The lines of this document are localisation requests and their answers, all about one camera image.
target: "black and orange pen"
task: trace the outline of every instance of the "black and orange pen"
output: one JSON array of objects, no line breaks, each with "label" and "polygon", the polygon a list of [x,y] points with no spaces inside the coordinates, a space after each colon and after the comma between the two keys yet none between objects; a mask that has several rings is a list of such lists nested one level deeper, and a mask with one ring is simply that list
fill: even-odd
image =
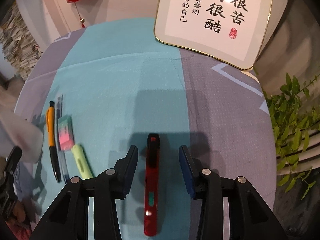
[{"label": "black and orange pen", "polygon": [[54,139],[54,102],[53,101],[50,101],[50,106],[49,106],[49,109],[47,110],[46,123],[47,123],[47,130],[48,130],[49,152],[50,152],[50,159],[51,159],[53,174],[57,182],[61,182],[59,159],[58,159],[56,142]]}]

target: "white bag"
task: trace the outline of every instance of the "white bag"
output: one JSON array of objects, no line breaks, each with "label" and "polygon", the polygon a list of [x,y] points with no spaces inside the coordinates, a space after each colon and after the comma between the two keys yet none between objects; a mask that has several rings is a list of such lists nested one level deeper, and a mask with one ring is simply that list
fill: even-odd
[{"label": "white bag", "polygon": [[22,150],[21,161],[37,163],[43,145],[43,133],[0,104],[0,156],[8,157],[14,146]]}]

